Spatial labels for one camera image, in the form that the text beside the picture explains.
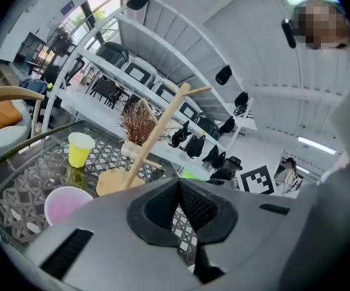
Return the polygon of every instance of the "wall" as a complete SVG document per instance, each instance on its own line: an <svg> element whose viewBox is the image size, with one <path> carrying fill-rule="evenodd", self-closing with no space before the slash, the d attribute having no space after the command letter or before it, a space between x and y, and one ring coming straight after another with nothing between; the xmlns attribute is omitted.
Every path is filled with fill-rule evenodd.
<svg viewBox="0 0 350 291"><path fill-rule="evenodd" d="M13 61L30 32L46 42L50 29L66 17L60 10L69 1L71 0L39 0L29 12L23 12L1 45L0 59ZM86 0L72 1L78 7Z"/></svg>
<svg viewBox="0 0 350 291"><path fill-rule="evenodd" d="M232 133L225 134L219 140L219 143L227 147L232 135ZM238 135L229 151L226 152L226 157L235 156L239 158L244 172L266 165L270 175L273 176L282 154L282 147L260 141L255 137Z"/></svg>

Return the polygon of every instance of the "glass table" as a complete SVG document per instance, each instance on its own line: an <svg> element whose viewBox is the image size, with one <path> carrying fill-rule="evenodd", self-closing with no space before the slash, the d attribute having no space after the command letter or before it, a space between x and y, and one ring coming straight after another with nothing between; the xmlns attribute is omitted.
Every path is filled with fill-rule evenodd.
<svg viewBox="0 0 350 291"><path fill-rule="evenodd" d="M83 132L96 146L80 169L68 162L68 135ZM93 197L99 174L107 169L129 170L133 161L121 154L122 140L86 121L78 121L38 135L0 157L0 237L23 251L49 227L44 214L46 197L61 186L75 186ZM177 176L171 163L155 155L148 159L164 166L158 170L143 164L138 176L145 182ZM196 253L196 235L179 207L173 218L179 237L178 252L187 265Z"/></svg>

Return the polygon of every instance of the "pink plastic cup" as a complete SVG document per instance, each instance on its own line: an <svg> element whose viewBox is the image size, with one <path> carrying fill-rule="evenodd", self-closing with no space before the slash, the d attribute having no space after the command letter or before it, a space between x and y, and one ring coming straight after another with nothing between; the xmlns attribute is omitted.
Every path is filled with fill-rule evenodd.
<svg viewBox="0 0 350 291"><path fill-rule="evenodd" d="M90 194L77 187L59 187L45 200L45 218L52 226L92 199Z"/></svg>

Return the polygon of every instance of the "dried plant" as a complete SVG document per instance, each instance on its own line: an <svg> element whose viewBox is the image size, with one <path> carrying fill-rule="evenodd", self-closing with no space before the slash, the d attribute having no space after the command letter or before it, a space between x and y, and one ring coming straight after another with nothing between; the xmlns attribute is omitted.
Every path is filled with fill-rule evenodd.
<svg viewBox="0 0 350 291"><path fill-rule="evenodd" d="M141 146L147 141L156 125L145 106L136 104L122 114L120 126L125 131L127 140Z"/></svg>

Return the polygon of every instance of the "wooden mug tree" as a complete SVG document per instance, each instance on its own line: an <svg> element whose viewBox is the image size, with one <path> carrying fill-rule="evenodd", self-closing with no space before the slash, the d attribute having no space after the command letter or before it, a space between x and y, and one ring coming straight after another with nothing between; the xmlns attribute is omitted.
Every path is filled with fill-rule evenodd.
<svg viewBox="0 0 350 291"><path fill-rule="evenodd" d="M177 92L175 97L173 97L173 100L170 102L168 108L165 110L163 115L161 115L161 118L158 121L153 115L146 100L142 100L142 103L147 107L148 112L151 115L156 126L150 133L147 141L143 144L140 154L137 156L135 162L133 163L131 169L128 172L121 169L114 169L108 173L102 173L103 175L107 173L106 176L103 176L102 178L101 176L99 176L99 182L96 188L96 191L99 196L117 192L120 190L129 189L130 187L138 186L140 184L144 184L145 182L137 177L137 173L144 162L154 167L162 168L161 165L158 165L146 159L152 147L154 146L157 139L164 132L165 129L173 128L167 127L167 123L170 121L171 117L173 116L173 114L175 113L185 96L206 92L211 89L211 87L202 87L201 89L196 90L190 90L190 88L191 86L188 83L184 83L180 87L179 91Z"/></svg>

